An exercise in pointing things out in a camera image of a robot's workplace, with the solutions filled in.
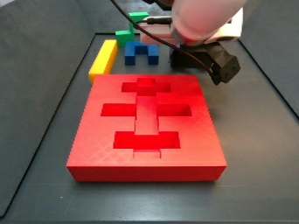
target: cross-shaped recess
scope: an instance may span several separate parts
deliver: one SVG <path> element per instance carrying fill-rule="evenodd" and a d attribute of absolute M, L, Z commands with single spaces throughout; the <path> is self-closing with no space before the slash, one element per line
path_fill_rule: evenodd
<path fill-rule="evenodd" d="M 121 91 L 136 92 L 135 104 L 105 103 L 100 114 L 135 116 L 135 132 L 116 132 L 114 149 L 159 153 L 160 149 L 179 149 L 179 132 L 159 131 L 157 117 L 191 116 L 192 112 L 188 104 L 156 104 L 156 93 L 172 92 L 169 83 L 156 83 L 153 78 L 139 78 L 136 82 L 124 82 Z"/>

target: green block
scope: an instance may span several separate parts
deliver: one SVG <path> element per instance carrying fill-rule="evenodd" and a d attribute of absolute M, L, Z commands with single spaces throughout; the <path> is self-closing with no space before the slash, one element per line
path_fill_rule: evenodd
<path fill-rule="evenodd" d="M 127 41 L 135 40 L 135 34 L 131 31 L 116 31 L 116 44 L 117 47 L 122 47 Z"/>
<path fill-rule="evenodd" d="M 149 15 L 145 11 L 140 12 L 129 12 L 128 16 L 133 19 L 133 21 L 140 21 L 147 18 Z M 127 45 L 127 41 L 135 40 L 135 27 L 131 23 L 128 23 L 129 30 L 128 31 L 116 31 L 116 44 L 117 47 L 122 47 Z"/>
<path fill-rule="evenodd" d="M 135 22 L 143 20 L 144 18 L 149 17 L 147 11 L 140 11 L 140 12 L 128 12 L 128 16 L 132 18 Z M 129 31 L 133 33 L 135 32 L 135 27 L 129 23 Z"/>

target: t-shaped slot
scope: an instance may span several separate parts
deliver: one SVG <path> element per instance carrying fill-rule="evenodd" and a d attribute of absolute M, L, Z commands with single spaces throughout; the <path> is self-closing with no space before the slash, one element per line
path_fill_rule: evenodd
<path fill-rule="evenodd" d="M 137 96 L 156 95 L 156 93 L 169 93 L 171 84 L 155 82 L 155 78 L 137 78 L 136 82 L 124 82 L 121 92 L 136 93 Z"/>

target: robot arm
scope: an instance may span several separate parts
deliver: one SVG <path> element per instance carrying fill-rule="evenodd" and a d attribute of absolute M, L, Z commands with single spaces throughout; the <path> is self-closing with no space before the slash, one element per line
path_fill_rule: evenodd
<path fill-rule="evenodd" d="M 215 85 L 231 81 L 240 69 L 239 60 L 219 41 L 240 36 L 241 7 L 247 0 L 144 0 L 172 8 L 172 17 L 145 18 L 137 22 L 124 13 L 116 1 L 109 1 L 140 30 L 141 42 L 152 44 L 157 41 L 172 48 L 171 67 L 201 67 Z"/>
<path fill-rule="evenodd" d="M 156 37 L 172 44 L 199 46 L 237 39 L 241 33 L 243 5 L 247 0 L 175 0 L 157 1 L 172 6 L 172 24 L 140 26 Z M 141 34 L 141 41 L 156 43 Z"/>

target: blue block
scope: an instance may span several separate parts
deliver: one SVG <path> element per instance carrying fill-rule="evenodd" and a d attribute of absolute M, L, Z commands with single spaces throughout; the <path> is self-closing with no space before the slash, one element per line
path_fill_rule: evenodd
<path fill-rule="evenodd" d="M 135 41 L 125 42 L 125 65 L 133 66 L 136 64 L 136 47 Z"/>
<path fill-rule="evenodd" d="M 147 51 L 148 51 L 148 53 L 147 53 L 148 65 L 159 65 L 157 45 L 148 45 Z"/>
<path fill-rule="evenodd" d="M 135 41 L 135 54 L 147 54 L 147 45 Z"/>
<path fill-rule="evenodd" d="M 136 64 L 136 54 L 147 54 L 148 65 L 159 64 L 159 50 L 157 45 L 145 45 L 139 41 L 125 42 L 125 65 L 133 66 Z"/>

